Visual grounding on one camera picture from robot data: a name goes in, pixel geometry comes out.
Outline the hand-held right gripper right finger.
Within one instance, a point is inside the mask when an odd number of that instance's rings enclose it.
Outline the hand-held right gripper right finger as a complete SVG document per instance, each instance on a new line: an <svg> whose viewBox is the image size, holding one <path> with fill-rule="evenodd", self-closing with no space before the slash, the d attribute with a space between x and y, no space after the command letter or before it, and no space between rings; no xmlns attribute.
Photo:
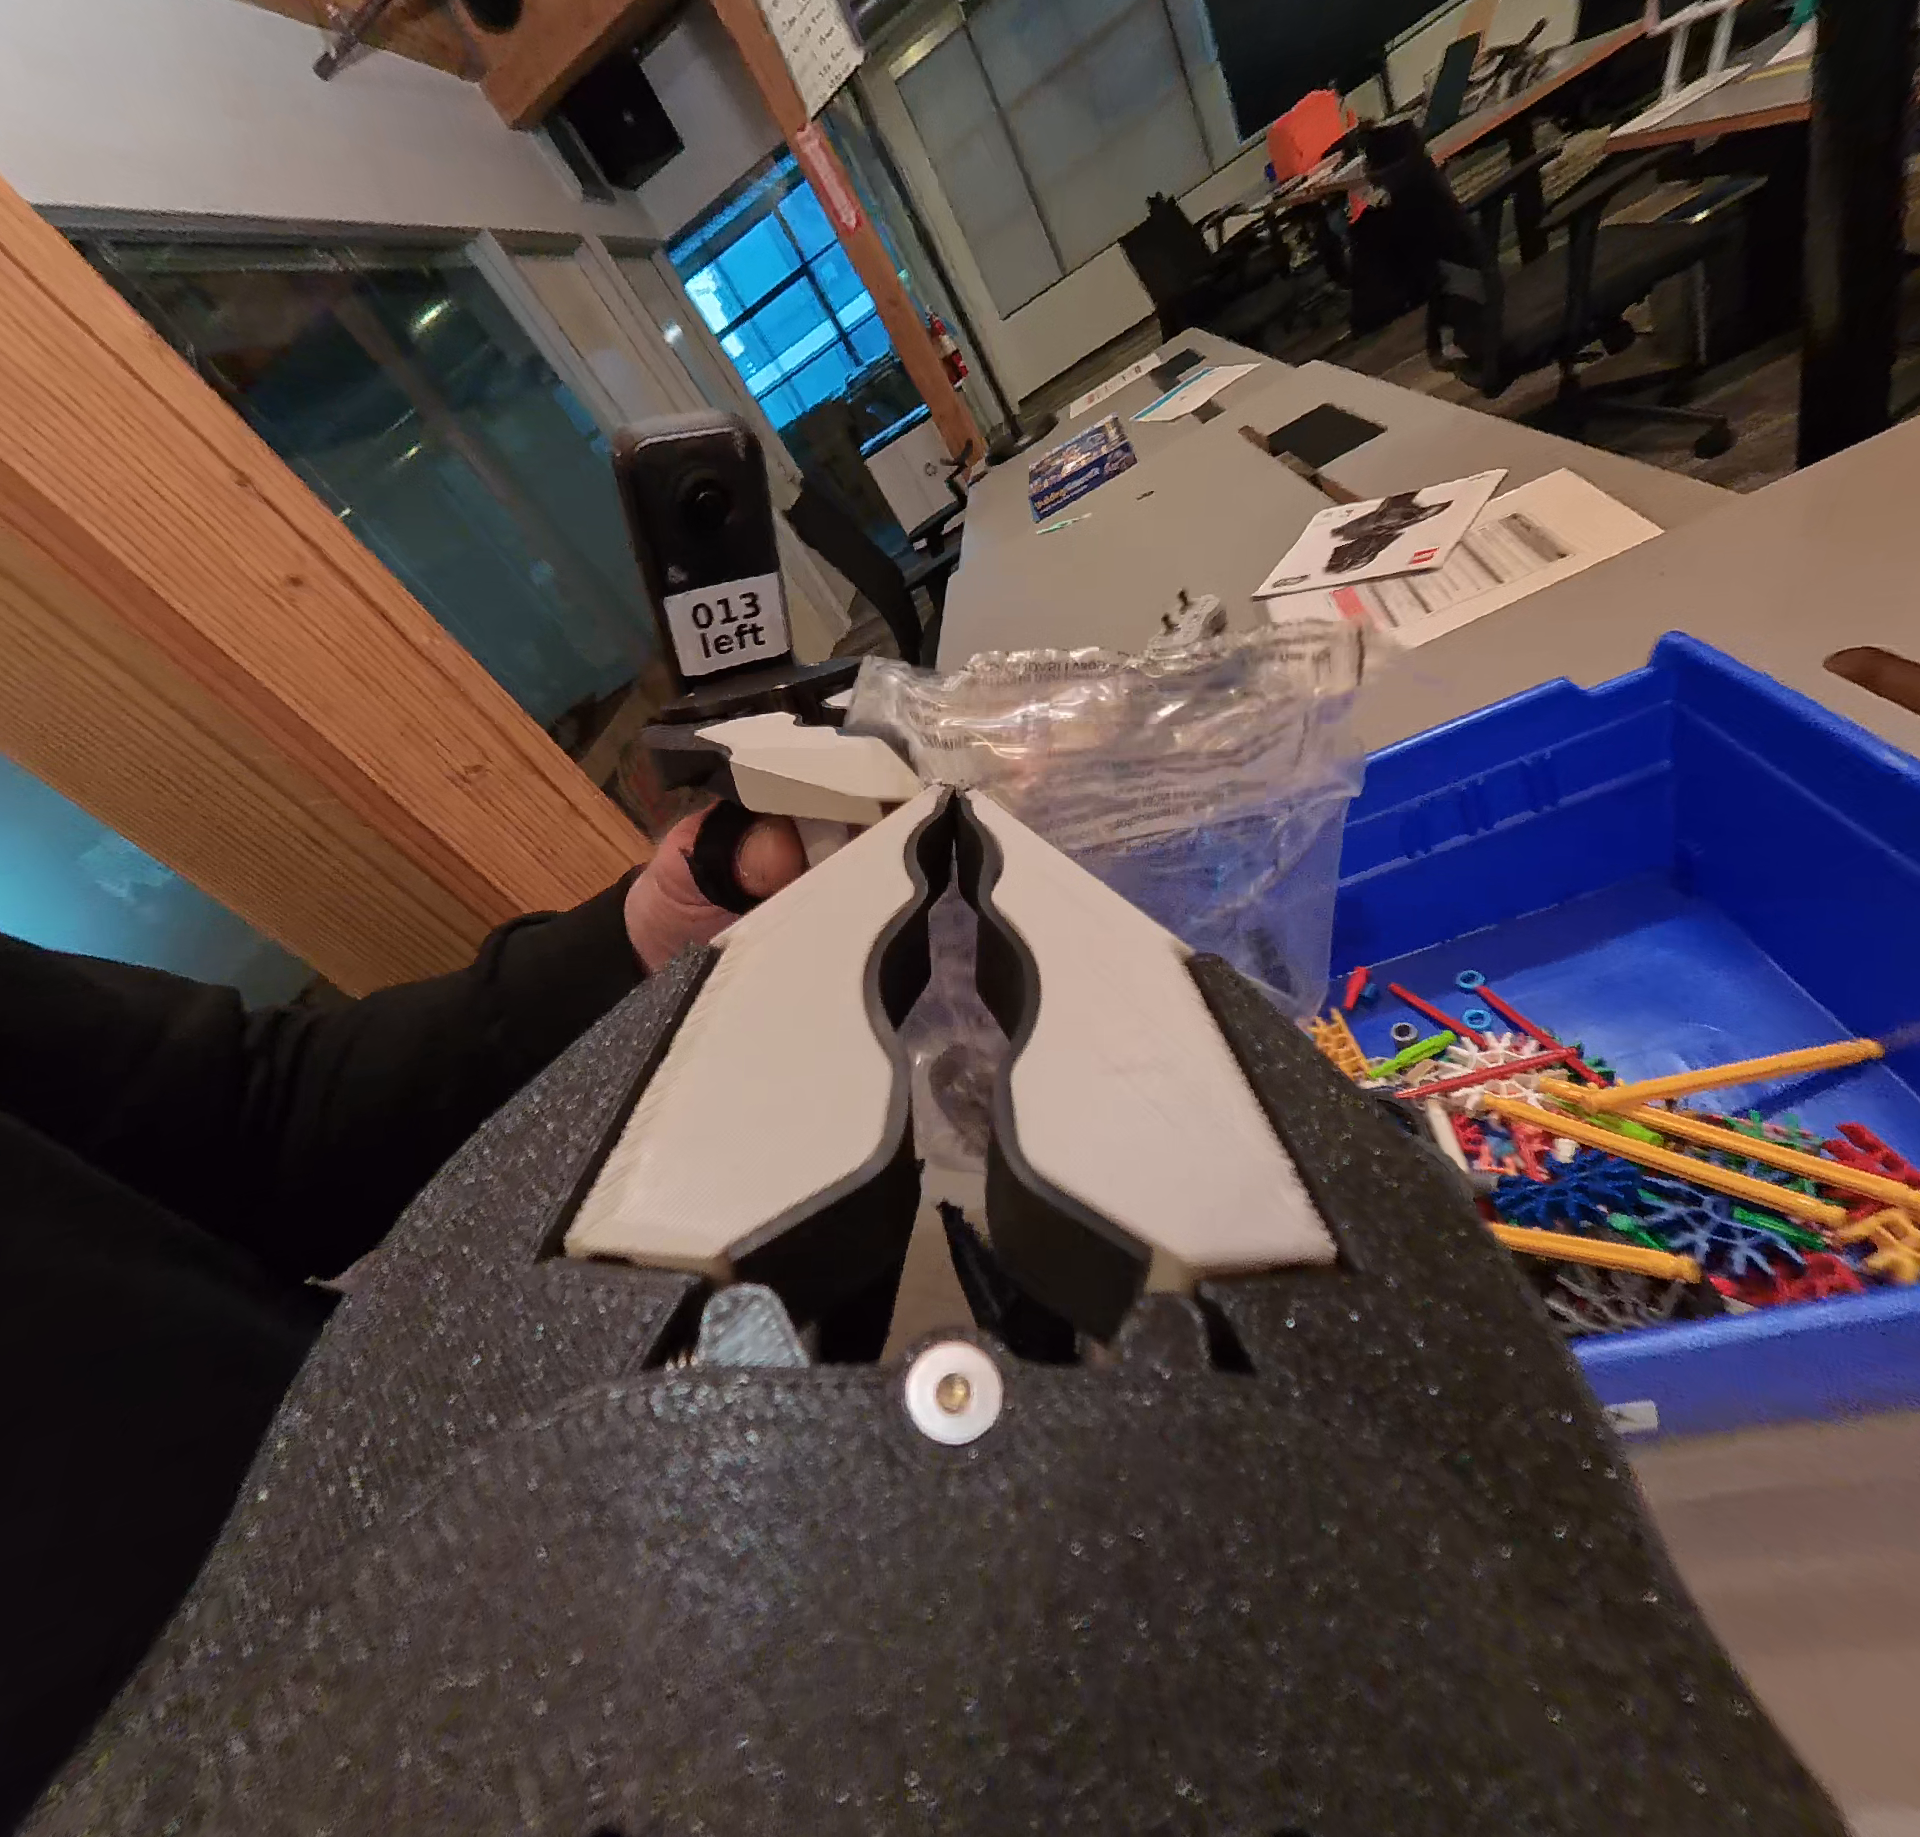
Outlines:
<svg viewBox="0 0 1920 1837"><path fill-rule="evenodd" d="M1018 1288L1110 1341L1142 1297L1333 1266L1188 943L982 793L954 799L954 867L1006 1036L989 1226Z"/></svg>

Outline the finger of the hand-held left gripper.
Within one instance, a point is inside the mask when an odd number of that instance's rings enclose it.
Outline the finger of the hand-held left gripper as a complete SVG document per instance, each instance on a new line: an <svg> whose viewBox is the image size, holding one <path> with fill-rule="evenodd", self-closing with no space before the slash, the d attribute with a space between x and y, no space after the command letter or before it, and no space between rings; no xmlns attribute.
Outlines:
<svg viewBox="0 0 1920 1837"><path fill-rule="evenodd" d="M890 746L731 746L731 773L744 810L794 825L807 865L919 799Z"/></svg>
<svg viewBox="0 0 1920 1837"><path fill-rule="evenodd" d="M695 729L736 769L764 775L903 775L905 758L877 736L847 735L833 725L801 721L794 714L754 714Z"/></svg>

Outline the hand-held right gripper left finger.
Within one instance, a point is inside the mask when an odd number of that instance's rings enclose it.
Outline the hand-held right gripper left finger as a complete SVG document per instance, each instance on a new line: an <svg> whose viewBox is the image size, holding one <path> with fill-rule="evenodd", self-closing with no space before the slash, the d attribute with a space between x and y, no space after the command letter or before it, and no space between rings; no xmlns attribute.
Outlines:
<svg viewBox="0 0 1920 1837"><path fill-rule="evenodd" d="M770 1288L801 1328L877 1310L916 1230L911 1060L938 786L859 832L698 956L564 1220L564 1251Z"/></svg>

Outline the clear bag with wheels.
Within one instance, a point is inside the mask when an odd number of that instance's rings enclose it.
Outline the clear bag with wheels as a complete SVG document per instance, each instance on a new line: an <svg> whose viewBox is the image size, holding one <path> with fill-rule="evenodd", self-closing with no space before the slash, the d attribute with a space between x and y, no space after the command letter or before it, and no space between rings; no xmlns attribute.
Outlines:
<svg viewBox="0 0 1920 1837"><path fill-rule="evenodd" d="M998 801L1287 1016L1333 968L1356 707L1396 645L1348 621L1170 650L993 650L954 670L862 660L843 732Z"/></svg>

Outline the blue plastic bin with sticker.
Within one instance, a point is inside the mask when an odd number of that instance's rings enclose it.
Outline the blue plastic bin with sticker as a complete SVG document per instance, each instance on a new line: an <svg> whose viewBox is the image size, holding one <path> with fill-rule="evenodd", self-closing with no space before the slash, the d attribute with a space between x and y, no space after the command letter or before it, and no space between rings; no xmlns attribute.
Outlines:
<svg viewBox="0 0 1920 1837"><path fill-rule="evenodd" d="M1348 816L1335 981L1456 1000L1474 967L1614 1065L1714 1029L1757 1050L1887 1036L1917 1146L1917 758L1684 633L1371 757ZM1571 1341L1634 1437L1914 1413L1890 1297Z"/></svg>

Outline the person's left hand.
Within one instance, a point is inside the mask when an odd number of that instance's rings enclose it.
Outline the person's left hand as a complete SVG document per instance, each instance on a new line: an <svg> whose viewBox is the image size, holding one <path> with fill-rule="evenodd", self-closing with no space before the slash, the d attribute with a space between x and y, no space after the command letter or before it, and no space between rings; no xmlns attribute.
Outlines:
<svg viewBox="0 0 1920 1837"><path fill-rule="evenodd" d="M807 867L807 849L788 816L718 799L682 819L627 894L623 924L636 962L654 974L684 949L709 944Z"/></svg>

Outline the black office chair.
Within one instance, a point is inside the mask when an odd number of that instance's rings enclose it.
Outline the black office chair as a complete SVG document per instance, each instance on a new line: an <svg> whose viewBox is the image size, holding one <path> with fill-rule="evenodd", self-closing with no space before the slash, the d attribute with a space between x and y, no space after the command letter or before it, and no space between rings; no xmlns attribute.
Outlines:
<svg viewBox="0 0 1920 1837"><path fill-rule="evenodd" d="M1425 356L1436 370L1482 399L1554 372L1551 396L1526 418L1565 436L1579 438L1599 420L1629 420L1692 432L1699 458L1733 445L1733 426L1724 413L1676 401L1699 374L1699 357L1599 383L1582 376L1593 359L1631 348L1629 312L1665 282L1695 278L1714 249L1714 234L1701 220L1608 222L1614 199L1658 163L1652 151L1601 163L1543 212L1542 253L1505 266L1502 210L1538 177L1550 151L1535 151L1459 194L1410 121L1363 128L1358 148L1368 184L1413 242L1417 275L1428 288Z"/></svg>
<svg viewBox="0 0 1920 1837"><path fill-rule="evenodd" d="M780 436L801 473L787 518L855 586L855 621L905 660L934 663L967 511L936 424L924 409L885 424L840 394Z"/></svg>

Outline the blue printed box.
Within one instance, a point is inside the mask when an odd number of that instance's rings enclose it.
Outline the blue printed box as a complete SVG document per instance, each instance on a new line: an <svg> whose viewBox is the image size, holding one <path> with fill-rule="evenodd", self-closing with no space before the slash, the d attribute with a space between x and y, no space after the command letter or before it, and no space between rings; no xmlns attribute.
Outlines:
<svg viewBox="0 0 1920 1837"><path fill-rule="evenodd" d="M1138 462L1124 420L1116 411L1104 413L1026 464L1031 521L1037 524L1054 521L1106 482L1136 468Z"/></svg>

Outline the pile of loose colourful connectors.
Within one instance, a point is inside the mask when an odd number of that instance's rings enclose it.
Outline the pile of loose colourful connectors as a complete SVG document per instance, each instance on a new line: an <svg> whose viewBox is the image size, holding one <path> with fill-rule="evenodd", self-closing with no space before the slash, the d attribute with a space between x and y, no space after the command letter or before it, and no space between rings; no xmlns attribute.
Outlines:
<svg viewBox="0 0 1920 1837"><path fill-rule="evenodd" d="M1456 1000L1358 967L1314 1047L1471 1183L1571 1341L1918 1297L1917 1146L1887 1036L1757 1050L1714 1029L1614 1065L1466 967Z"/></svg>

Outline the wooden partition panel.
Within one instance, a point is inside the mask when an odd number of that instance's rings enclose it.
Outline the wooden partition panel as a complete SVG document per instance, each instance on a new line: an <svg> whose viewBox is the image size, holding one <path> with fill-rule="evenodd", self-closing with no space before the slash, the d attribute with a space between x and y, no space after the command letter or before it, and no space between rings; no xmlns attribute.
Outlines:
<svg viewBox="0 0 1920 1837"><path fill-rule="evenodd" d="M12 187L3 748L350 995L654 850Z"/></svg>

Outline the white hanging notice sheet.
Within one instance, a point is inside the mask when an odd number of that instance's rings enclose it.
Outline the white hanging notice sheet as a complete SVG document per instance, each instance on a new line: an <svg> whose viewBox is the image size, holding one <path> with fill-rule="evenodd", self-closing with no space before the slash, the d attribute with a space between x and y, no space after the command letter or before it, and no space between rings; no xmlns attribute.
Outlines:
<svg viewBox="0 0 1920 1837"><path fill-rule="evenodd" d="M787 72L816 119L866 62L847 0L756 0Z"/></svg>

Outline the white sheet with red label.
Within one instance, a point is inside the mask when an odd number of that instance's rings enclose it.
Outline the white sheet with red label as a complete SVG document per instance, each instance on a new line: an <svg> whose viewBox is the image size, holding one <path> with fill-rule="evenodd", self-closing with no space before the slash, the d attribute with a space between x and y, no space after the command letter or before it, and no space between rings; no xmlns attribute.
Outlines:
<svg viewBox="0 0 1920 1837"><path fill-rule="evenodd" d="M1429 573L1335 586L1335 617L1413 650L1658 536L1658 524L1571 468L1491 497Z"/></svg>

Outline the person's dark sweater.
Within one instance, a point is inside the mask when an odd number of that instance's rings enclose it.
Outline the person's dark sweater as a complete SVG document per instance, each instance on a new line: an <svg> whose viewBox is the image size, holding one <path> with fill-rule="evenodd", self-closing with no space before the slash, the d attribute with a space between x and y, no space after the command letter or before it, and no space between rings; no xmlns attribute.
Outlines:
<svg viewBox="0 0 1920 1837"><path fill-rule="evenodd" d="M3 1128L3 1817L170 1624L336 1299Z"/></svg>

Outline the black wall speaker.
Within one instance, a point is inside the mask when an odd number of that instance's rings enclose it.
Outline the black wall speaker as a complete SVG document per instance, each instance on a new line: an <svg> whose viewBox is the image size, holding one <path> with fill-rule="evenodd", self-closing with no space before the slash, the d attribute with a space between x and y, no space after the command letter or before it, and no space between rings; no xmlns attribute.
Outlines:
<svg viewBox="0 0 1920 1837"><path fill-rule="evenodd" d="M583 184L607 193L639 193L687 150L639 45L603 55L564 92L545 127Z"/></svg>

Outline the black wall screen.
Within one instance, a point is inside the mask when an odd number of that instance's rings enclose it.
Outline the black wall screen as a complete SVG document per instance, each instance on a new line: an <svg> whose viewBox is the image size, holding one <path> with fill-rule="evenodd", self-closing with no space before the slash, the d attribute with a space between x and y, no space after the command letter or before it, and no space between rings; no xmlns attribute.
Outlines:
<svg viewBox="0 0 1920 1837"><path fill-rule="evenodd" d="M1453 0L1201 0L1244 142L1317 90L1344 95L1388 47Z"/></svg>

